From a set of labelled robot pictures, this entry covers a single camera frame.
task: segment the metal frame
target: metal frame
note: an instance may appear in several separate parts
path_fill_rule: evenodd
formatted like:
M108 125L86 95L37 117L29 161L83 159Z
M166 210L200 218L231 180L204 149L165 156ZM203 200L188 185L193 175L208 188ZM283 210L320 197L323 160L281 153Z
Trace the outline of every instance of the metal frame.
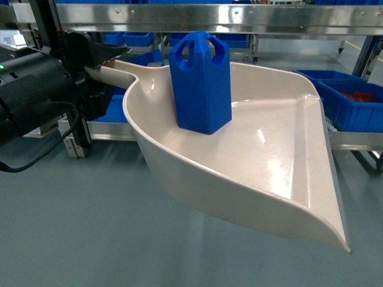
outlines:
M64 29L86 32L383 35L382 6L59 4ZM0 7L0 29L34 24L27 3Z
M338 39L344 35L368 35L354 69L355 75L365 78L382 48L382 42L376 42L377 36L383 35L383 6L62 4L57 5L57 12L64 29L85 32L248 33L253 35L250 49L254 60L260 37ZM0 6L0 29L34 27L35 23L29 4ZM60 131L67 128L68 121L60 120ZM134 140L129 124L92 122L89 130L93 139ZM330 132L330 141L333 149L383 150L382 134ZM67 138L65 144L72 149L72 156L84 156L76 152L72 138ZM370 155L378 170L382 170L382 155Z

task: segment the shelving unit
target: shelving unit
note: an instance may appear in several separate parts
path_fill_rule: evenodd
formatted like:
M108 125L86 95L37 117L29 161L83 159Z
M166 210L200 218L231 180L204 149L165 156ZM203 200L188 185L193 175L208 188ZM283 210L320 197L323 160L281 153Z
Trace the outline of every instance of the shelving unit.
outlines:
M368 78L382 48L383 7L325 5L57 5L64 29L82 32L246 33L262 38L366 35L354 75ZM35 26L29 4L0 6L0 29ZM333 148L383 150L381 134L330 133ZM119 140L114 133L102 139Z

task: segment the gray floor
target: gray floor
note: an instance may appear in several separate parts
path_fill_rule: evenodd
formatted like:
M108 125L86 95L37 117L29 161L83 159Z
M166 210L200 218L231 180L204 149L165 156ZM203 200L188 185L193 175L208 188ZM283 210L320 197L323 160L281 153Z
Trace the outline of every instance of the gray floor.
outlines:
M351 72L358 50L338 44L264 40L259 65ZM0 160L18 166L54 138L17 140ZM191 209L158 186L136 143L96 141L85 160L60 146L0 173L0 286L382 286L383 178L334 155L352 255Z

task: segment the blue container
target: blue container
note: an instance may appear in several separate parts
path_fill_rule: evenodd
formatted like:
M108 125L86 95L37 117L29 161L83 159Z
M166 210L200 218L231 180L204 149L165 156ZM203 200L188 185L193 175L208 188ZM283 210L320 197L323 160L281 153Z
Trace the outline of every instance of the blue container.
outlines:
M125 4L125 0L56 0L57 4Z
M127 32L123 37L126 45L134 47L149 47L154 41L153 33Z
M131 58L128 60L128 62L136 64L136 65L141 65L141 66L147 66L149 63L153 63L153 62L162 62L162 66L164 65L160 50L155 50L155 51L140 55L138 57Z
M122 45L124 44L123 32L107 32L105 33L105 40L107 44Z
M171 47L176 46L186 35L187 33L171 33L169 37L169 45Z
M383 87L362 81L323 81L319 83L324 113L340 130L383 133ZM353 101L340 92L374 93L376 103Z
M247 48L247 34L217 34L217 38L224 41L230 48Z
M127 123L126 117L122 110L122 100L125 92L125 88L116 88L112 100L110 101L107 113L103 117L99 117L94 121L100 121L103 123Z
M345 5L364 5L366 0L346 0Z
M149 4L231 4L232 0L148 0Z
M206 40L215 47L213 58ZM180 128L211 135L232 119L226 43L206 32L190 33L169 52L169 64Z
M301 74L302 76L305 76L307 79L309 79L314 86L317 88L318 83L320 81L325 80L335 80L335 81L345 81L345 80L352 80L352 81L362 81L366 82L366 80L363 80L359 77L355 77L349 74L345 74L338 71L330 71L330 70L293 70L293 72Z
M315 0L317 5L336 5L336 0Z

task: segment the black cable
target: black cable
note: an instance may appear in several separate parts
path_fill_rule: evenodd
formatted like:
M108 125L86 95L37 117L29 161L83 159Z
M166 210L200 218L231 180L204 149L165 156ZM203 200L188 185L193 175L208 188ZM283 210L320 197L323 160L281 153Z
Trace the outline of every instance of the black cable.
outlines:
M73 125L69 128L69 130L67 130L61 136L60 140L58 142L56 142L53 146L51 146L47 151L45 151L44 153L39 155L36 159L34 159L33 161L31 161L30 163L28 163L28 164L26 164L24 166L13 168L13 167L7 166L5 163L2 163L0 161L0 171L2 171L2 172L10 172L10 173L17 173L17 172L22 172L22 171L30 168L36 162L38 162L40 159L42 159L47 154L49 154L52 150L54 150L55 147L57 147L76 128L76 126L77 126L77 124L78 124L78 122L80 120L80 114L79 114L76 106L73 105L72 103L67 103L67 102L57 102L57 104L60 105L60 106L66 106L66 107L68 107L69 111L74 111L74 113L75 113L75 118L74 118Z

